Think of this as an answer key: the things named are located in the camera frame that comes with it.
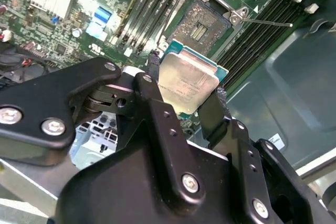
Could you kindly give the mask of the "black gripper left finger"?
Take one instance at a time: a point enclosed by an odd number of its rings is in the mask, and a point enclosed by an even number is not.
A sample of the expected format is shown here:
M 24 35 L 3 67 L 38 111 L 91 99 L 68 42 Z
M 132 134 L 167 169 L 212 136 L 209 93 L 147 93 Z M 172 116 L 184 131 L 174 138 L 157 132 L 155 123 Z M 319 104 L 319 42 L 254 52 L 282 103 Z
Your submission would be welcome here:
M 157 82 L 146 73 L 127 77 L 97 57 L 2 91 L 1 109 L 1 157 L 42 166 L 65 159 L 76 125 L 107 109 L 121 117 L 120 149 L 66 186 L 61 205 L 111 205 L 113 182 L 121 181 L 111 167 L 134 144 L 150 145 L 160 194 L 169 207 L 196 209 L 205 199 L 173 107 L 163 101 Z

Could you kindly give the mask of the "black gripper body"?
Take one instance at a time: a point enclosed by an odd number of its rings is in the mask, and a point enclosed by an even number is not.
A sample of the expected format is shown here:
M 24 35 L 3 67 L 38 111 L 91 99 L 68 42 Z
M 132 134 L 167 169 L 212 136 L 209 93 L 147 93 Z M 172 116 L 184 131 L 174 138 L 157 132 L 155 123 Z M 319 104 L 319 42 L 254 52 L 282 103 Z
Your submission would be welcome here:
M 62 190 L 56 223 L 233 223 L 229 162 L 187 143 L 174 115 L 138 126 L 126 148 Z

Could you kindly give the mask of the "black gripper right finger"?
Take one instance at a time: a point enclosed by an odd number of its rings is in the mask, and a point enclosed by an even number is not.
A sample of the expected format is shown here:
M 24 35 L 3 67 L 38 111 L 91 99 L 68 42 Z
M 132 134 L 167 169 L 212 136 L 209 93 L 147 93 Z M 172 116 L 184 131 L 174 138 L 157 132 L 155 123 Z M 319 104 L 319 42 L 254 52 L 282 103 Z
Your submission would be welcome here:
M 219 87 L 198 110 L 209 148 L 229 160 L 231 212 L 238 223 L 323 223 L 323 207 L 273 143 L 249 137 Z

